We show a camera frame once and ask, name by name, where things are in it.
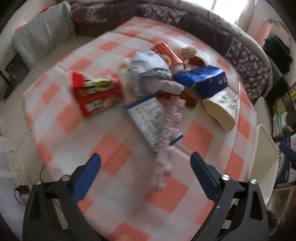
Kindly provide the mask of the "brown banana peel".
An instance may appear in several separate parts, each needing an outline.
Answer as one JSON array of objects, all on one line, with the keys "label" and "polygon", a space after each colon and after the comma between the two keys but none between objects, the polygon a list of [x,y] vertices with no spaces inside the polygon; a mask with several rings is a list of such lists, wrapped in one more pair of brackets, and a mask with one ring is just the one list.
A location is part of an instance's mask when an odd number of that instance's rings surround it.
[{"label": "brown banana peel", "polygon": [[159,98],[170,99],[171,96],[178,96],[180,99],[182,99],[182,100],[184,100],[186,102],[185,106],[189,107],[189,108],[195,108],[196,105],[197,105],[197,100],[194,97],[192,97],[189,93],[187,93],[185,91],[182,91],[181,94],[179,94],[179,95],[175,95],[175,94],[172,94],[172,93],[165,92],[163,90],[159,90],[154,95],[155,95],[155,97],[157,99],[159,99]]}]

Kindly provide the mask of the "black clothes pile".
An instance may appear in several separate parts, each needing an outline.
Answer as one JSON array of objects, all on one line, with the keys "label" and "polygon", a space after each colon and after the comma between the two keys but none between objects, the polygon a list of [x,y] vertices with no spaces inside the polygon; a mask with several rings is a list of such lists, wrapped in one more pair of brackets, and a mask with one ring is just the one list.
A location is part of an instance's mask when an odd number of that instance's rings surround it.
[{"label": "black clothes pile", "polygon": [[290,64],[293,62],[290,49],[278,36],[265,39],[262,49],[282,74],[290,71]]}]

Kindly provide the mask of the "white plastic trash bin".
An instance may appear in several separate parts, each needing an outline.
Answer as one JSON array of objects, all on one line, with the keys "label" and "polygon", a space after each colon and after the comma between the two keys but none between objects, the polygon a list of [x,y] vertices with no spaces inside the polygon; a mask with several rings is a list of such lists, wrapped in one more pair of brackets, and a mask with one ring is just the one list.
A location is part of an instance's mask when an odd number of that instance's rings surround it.
[{"label": "white plastic trash bin", "polygon": [[264,203],[268,204],[278,171],[278,149],[265,126],[262,124],[256,128],[255,144],[256,150],[253,154],[248,178],[257,180]]}]

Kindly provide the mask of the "wooden bookshelf with books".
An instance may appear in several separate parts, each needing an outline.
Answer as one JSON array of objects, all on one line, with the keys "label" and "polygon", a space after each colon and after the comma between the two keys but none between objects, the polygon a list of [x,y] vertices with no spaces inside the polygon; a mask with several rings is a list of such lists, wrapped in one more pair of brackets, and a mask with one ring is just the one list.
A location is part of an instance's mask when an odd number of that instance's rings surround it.
[{"label": "wooden bookshelf with books", "polygon": [[272,105],[274,142],[295,134],[295,83]]}]

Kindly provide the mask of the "brown peel near tissue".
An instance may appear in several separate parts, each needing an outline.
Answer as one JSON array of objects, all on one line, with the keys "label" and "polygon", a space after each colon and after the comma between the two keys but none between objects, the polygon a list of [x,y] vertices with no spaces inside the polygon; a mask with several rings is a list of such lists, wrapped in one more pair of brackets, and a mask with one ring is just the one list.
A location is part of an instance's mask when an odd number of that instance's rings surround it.
[{"label": "brown peel near tissue", "polygon": [[189,58],[188,62],[190,65],[194,65],[194,66],[198,66],[198,67],[206,66],[205,61],[197,55],[195,55],[192,58]]}]

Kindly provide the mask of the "white paper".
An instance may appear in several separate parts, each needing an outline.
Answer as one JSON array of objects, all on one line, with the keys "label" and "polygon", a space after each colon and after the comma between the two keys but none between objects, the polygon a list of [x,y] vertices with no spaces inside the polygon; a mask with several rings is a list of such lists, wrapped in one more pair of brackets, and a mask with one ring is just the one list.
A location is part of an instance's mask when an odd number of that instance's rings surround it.
[{"label": "white paper", "polygon": [[149,49],[135,52],[132,58],[123,58],[117,75],[123,87],[133,89],[141,97],[158,92],[160,81],[173,78],[165,61]]}]

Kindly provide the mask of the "blue white carton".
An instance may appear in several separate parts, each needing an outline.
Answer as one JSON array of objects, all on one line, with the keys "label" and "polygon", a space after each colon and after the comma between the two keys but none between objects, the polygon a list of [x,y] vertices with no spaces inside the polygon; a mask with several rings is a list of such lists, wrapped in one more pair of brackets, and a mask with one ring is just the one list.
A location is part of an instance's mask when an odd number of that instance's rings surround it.
[{"label": "blue white carton", "polygon": [[[126,105],[125,109],[148,146],[156,153],[165,107],[151,94]],[[171,141],[171,145],[178,142],[181,138],[183,138],[182,132],[175,140]]]}]

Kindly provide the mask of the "crumpled tissue ball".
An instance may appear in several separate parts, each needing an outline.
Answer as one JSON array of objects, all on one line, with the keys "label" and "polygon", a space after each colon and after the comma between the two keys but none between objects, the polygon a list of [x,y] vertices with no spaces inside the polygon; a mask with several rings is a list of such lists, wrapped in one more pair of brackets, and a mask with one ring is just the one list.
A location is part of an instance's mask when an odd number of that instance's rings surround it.
[{"label": "crumpled tissue ball", "polygon": [[181,55],[184,60],[191,60],[195,58],[197,54],[197,49],[194,46],[187,46],[185,48],[181,48]]}]

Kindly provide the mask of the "red torn snack box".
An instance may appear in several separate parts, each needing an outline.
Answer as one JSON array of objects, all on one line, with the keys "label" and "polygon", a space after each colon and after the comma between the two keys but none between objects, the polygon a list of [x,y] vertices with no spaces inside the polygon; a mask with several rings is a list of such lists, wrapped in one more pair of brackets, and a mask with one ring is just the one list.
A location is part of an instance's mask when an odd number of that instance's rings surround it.
[{"label": "red torn snack box", "polygon": [[69,88],[84,117],[102,111],[124,99],[122,84],[113,74],[97,78],[80,72],[70,72]]}]

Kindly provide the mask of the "grey checkered cushion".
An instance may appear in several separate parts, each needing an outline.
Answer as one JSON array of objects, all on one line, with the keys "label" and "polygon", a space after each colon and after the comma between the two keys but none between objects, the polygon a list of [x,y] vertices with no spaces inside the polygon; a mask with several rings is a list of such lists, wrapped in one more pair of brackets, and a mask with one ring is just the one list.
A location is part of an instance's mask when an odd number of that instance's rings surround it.
[{"label": "grey checkered cushion", "polygon": [[12,44],[29,70],[34,69],[60,44],[76,36],[71,17],[71,6],[64,1],[16,31]]}]

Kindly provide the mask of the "pink white checkered mat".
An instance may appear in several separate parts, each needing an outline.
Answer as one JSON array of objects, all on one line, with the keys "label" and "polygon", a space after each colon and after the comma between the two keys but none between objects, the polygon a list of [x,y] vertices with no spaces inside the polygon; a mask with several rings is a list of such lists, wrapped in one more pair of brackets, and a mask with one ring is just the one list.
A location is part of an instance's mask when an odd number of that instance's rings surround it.
[{"label": "pink white checkered mat", "polygon": [[[165,188],[155,191],[154,154],[125,110],[137,97],[127,89],[123,101],[85,118],[70,91],[68,75],[114,74],[123,58],[158,42],[175,52],[197,47],[225,71],[228,87],[241,103],[230,132],[208,115],[201,101],[182,110],[184,136],[177,142],[173,171]],[[92,227],[110,239],[128,234],[134,240],[191,240],[213,207],[190,166],[191,154],[199,152],[219,172],[243,181],[255,151],[256,111],[236,70],[198,38],[146,18],[133,17],[70,53],[24,93],[23,106],[52,179],[72,173],[93,153],[100,154],[100,172],[78,206]]]}]

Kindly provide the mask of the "black small box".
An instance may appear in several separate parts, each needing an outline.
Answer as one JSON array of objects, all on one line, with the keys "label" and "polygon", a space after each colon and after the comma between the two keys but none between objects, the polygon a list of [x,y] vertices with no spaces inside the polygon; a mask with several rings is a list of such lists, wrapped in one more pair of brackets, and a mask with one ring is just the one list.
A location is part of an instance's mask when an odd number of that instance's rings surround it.
[{"label": "black small box", "polygon": [[9,73],[9,75],[17,84],[21,84],[29,74],[29,69],[22,60],[19,53],[17,53],[8,63],[8,65],[5,67],[5,71]]}]

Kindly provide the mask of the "white paper cup green print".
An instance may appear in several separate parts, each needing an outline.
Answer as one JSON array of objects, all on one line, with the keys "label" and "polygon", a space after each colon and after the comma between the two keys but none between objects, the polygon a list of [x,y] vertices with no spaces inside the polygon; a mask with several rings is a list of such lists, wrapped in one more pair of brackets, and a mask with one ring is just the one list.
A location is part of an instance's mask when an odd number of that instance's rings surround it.
[{"label": "white paper cup green print", "polygon": [[222,90],[212,97],[202,100],[206,112],[221,125],[226,132],[233,130],[239,108],[238,95],[230,90]]}]

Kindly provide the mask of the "pink fuzzy strip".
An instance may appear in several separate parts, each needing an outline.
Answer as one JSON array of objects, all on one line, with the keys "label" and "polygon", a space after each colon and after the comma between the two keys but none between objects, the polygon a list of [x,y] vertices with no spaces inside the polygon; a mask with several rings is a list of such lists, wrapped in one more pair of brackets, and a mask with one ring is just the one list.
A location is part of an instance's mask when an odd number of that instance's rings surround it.
[{"label": "pink fuzzy strip", "polygon": [[165,188],[164,178],[171,175],[173,165],[170,162],[170,158],[175,153],[175,147],[171,145],[171,141],[175,140],[181,133],[178,124],[182,120],[182,114],[179,110],[184,108],[186,103],[179,97],[184,90],[183,85],[175,81],[161,80],[158,87],[159,90],[169,93],[171,97],[161,121],[161,135],[158,139],[156,161],[152,176],[152,188],[154,190]]}]

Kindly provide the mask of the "blue milk carton box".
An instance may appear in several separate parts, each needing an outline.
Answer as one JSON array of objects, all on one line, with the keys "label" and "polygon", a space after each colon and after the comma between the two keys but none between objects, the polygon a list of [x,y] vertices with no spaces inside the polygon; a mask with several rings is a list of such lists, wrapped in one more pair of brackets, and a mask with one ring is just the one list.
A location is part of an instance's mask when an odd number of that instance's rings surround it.
[{"label": "blue milk carton box", "polygon": [[210,65],[177,73],[175,81],[187,88],[194,87],[201,97],[212,97],[228,87],[224,70]]}]

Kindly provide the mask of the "purple patterned bed quilt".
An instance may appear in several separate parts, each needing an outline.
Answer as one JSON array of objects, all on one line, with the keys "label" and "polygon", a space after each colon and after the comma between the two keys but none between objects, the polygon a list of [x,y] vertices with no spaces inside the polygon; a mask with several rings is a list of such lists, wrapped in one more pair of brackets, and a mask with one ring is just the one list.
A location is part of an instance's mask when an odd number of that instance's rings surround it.
[{"label": "purple patterned bed quilt", "polygon": [[270,61],[262,47],[238,26],[186,1],[74,1],[72,19],[80,23],[122,24],[140,16],[186,31],[222,55],[239,73],[252,102],[273,86]]}]

